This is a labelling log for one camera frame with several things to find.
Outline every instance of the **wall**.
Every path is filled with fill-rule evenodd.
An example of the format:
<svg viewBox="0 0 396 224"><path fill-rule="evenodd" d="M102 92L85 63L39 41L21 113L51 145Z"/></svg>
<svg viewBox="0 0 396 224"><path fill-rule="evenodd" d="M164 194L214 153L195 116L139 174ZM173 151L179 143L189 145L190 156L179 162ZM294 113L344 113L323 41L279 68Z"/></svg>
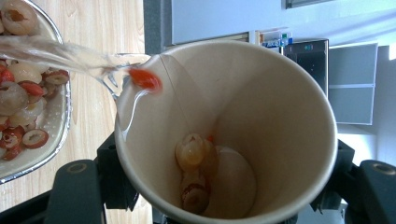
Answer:
<svg viewBox="0 0 396 224"><path fill-rule="evenodd" d="M334 0L285 9L286 0L172 0L173 44L247 31L289 27L297 39L330 45L396 40L394 0Z"/></svg>
<svg viewBox="0 0 396 224"><path fill-rule="evenodd" d="M354 127L376 135L376 157L396 166L396 60L389 47L378 49L373 125Z"/></svg>
<svg viewBox="0 0 396 224"><path fill-rule="evenodd" d="M355 149L353 163L360 165L362 161L377 160L377 141L374 133L346 124L339 124L337 128L338 139Z"/></svg>

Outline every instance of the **plate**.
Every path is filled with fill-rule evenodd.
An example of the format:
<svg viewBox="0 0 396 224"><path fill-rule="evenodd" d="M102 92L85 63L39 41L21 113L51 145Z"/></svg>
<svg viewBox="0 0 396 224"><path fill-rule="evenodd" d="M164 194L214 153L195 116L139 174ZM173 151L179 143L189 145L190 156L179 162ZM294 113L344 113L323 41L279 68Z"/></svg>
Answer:
<svg viewBox="0 0 396 224"><path fill-rule="evenodd" d="M63 43L59 30L50 17L37 5L25 0L37 13L38 27L32 35L43 35ZM37 127L49 133L49 140L43 147L25 149L12 161L0 160L0 184L33 172L50 161L62 148L66 139L71 115L70 81L59 86L54 97L48 99L45 111L38 117Z"/></svg>

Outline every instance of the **black stand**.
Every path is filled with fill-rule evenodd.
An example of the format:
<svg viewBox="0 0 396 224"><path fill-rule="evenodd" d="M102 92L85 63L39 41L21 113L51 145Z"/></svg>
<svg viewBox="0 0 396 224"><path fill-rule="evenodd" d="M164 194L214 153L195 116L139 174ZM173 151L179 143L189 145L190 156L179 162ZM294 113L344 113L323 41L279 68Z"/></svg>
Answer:
<svg viewBox="0 0 396 224"><path fill-rule="evenodd" d="M348 202L346 223L395 224L396 168L380 161L352 163L354 150L339 141L329 183L311 203L314 210ZM0 213L0 223L106 223L106 209L134 209L139 194L123 172L114 134L94 161L72 161L58 170L52 190ZM153 208L154 223L177 223ZM297 215L281 224L295 224Z"/></svg>

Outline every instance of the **paper cup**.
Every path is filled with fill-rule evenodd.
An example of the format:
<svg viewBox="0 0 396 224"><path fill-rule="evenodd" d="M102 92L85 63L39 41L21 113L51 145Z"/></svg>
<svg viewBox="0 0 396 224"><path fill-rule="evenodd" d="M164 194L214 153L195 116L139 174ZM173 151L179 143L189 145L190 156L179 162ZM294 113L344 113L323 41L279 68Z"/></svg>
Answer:
<svg viewBox="0 0 396 224"><path fill-rule="evenodd" d="M141 99L124 141L121 131L138 91L124 89L117 101L117 149L135 188L169 217L182 223L277 223L325 186L336 155L336 125L321 88L296 63L248 43L205 41L153 56L142 67L161 78L163 92ZM251 168L254 188L240 190L238 182L251 182L231 162L238 158L225 159L231 174L223 181L240 192L234 202L213 203L229 211L195 215L181 209L175 146L189 133L213 135L215 145L231 148Z"/></svg>

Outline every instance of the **table surface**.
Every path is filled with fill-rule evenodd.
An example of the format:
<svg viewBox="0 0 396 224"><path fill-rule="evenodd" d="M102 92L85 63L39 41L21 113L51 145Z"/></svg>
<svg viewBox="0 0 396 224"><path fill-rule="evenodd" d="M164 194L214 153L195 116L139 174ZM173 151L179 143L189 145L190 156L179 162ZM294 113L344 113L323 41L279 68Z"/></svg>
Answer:
<svg viewBox="0 0 396 224"><path fill-rule="evenodd" d="M144 53L143 0L33 0L52 18L64 42L106 53ZM70 161L94 159L114 131L116 106L99 82L71 74L70 130L58 155L32 173L0 185L0 212L52 188L56 171ZM151 206L140 197L133 212L106 210L107 223L152 223Z"/></svg>

